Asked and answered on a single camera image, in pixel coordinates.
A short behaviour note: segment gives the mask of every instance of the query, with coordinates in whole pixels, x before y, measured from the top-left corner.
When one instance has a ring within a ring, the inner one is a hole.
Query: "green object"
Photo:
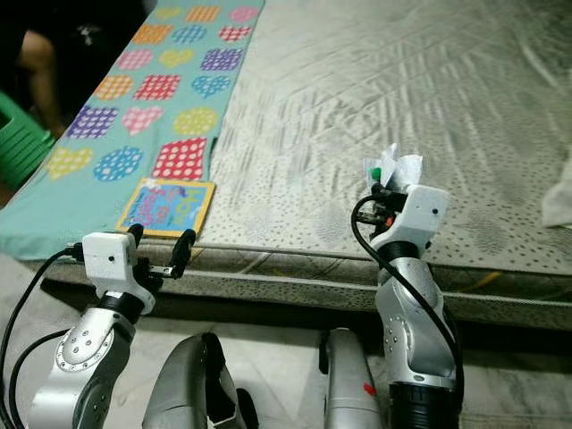
[[[54,145],[42,129],[0,91],[0,180],[16,189],[38,168]]]
[[[381,169],[381,167],[372,168],[370,170],[370,172],[372,174],[372,179],[374,181],[379,181],[379,182],[382,181],[382,169]]]

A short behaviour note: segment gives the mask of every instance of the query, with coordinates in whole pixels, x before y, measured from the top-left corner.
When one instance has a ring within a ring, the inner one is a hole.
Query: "floor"
[[[0,255],[0,326],[32,273]],[[63,329],[78,313],[37,290],[13,332],[8,366],[37,337]],[[262,429],[323,426],[327,379],[318,371],[319,332],[246,324],[216,324],[143,318],[130,362],[118,380],[105,428],[140,427],[155,378],[171,349],[183,338],[219,335],[227,366],[239,387],[250,391]],[[54,343],[34,352],[22,368],[19,406],[26,421],[33,392],[44,381]],[[383,357],[370,356],[382,404],[386,404]],[[572,362],[567,357],[467,350],[465,428],[572,427]]]

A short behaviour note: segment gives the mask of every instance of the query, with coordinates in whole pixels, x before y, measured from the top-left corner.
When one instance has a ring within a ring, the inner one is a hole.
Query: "white cloth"
[[[543,225],[568,227],[572,225],[572,146],[560,181],[544,196]]]

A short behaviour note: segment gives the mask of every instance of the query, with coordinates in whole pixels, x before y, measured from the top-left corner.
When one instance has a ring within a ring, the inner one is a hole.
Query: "black wire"
[[[465,373],[463,371],[463,361],[460,354],[460,347],[453,339],[450,332],[447,330],[447,326],[443,323],[443,321],[437,316],[433,308],[429,305],[429,303],[423,298],[417,289],[405,278],[401,273],[391,265],[388,261],[384,260],[379,256],[379,254],[367,243],[364,237],[361,235],[361,232],[358,229],[358,212],[359,209],[369,201],[378,201],[383,202],[383,197],[370,195],[364,198],[361,198],[354,209],[351,212],[351,230],[353,231],[354,235],[356,236],[357,242],[361,245],[362,248],[377,262],[381,267],[385,268],[391,276],[395,278],[401,285],[416,299],[419,303],[421,308],[427,313],[429,318],[433,321],[433,323],[437,326],[437,329],[443,336],[443,339],[447,342],[449,346],[450,352],[453,356],[453,360],[455,361],[455,373],[456,373],[456,382],[457,386],[455,388],[455,394],[458,399],[458,412],[463,406],[463,399],[465,395]]]
[[[20,413],[18,412],[18,405],[16,404],[16,387],[18,386],[18,375],[20,374],[21,366],[28,357],[28,355],[34,351],[37,347],[41,346],[45,342],[53,340],[55,338],[63,337],[69,330],[64,329],[62,331],[50,333],[45,337],[40,338],[37,341],[31,343],[27,349],[18,357],[18,360],[14,364],[12,374],[10,375],[10,385],[8,386],[8,406],[10,407],[10,413],[12,414],[12,420],[17,429],[25,429],[24,423],[20,419]]]
[[[42,277],[42,275],[44,275],[44,272],[46,271],[46,269],[57,258],[64,257],[66,255],[70,255],[71,253],[72,253],[72,251],[70,249],[61,250],[61,251],[57,252],[55,255],[52,255],[51,257],[49,257],[47,259],[47,261],[44,264],[42,264],[42,266],[40,266],[38,272],[36,273],[36,275],[34,276],[32,281],[29,283],[29,285],[26,288],[26,290],[24,291],[24,293],[22,293],[20,300],[16,304],[16,307],[14,307],[14,310],[12,311],[12,314],[10,315],[10,318],[8,319],[8,323],[6,324],[6,329],[4,330],[4,336],[2,338],[2,346],[0,347],[0,381],[1,381],[0,382],[0,384],[1,384],[0,385],[0,417],[2,418],[2,422],[6,426],[6,429],[17,429],[14,426],[12,419],[10,418],[10,414],[8,414],[8,410],[6,409],[6,405],[4,404],[4,363],[6,360],[6,353],[8,351],[8,342],[10,341],[10,334],[12,333],[12,328],[14,327],[14,324],[16,322],[16,317],[18,317],[18,314],[20,313],[21,308],[24,307],[24,304],[26,303],[26,300],[28,299],[30,293],[34,289],[34,286],[36,286],[36,283],[38,283],[39,279]]]

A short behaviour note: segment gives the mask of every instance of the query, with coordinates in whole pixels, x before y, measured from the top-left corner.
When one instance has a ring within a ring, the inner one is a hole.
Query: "book cover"
[[[143,178],[116,228],[141,223],[147,236],[179,237],[188,228],[198,234],[214,190],[211,182]]]

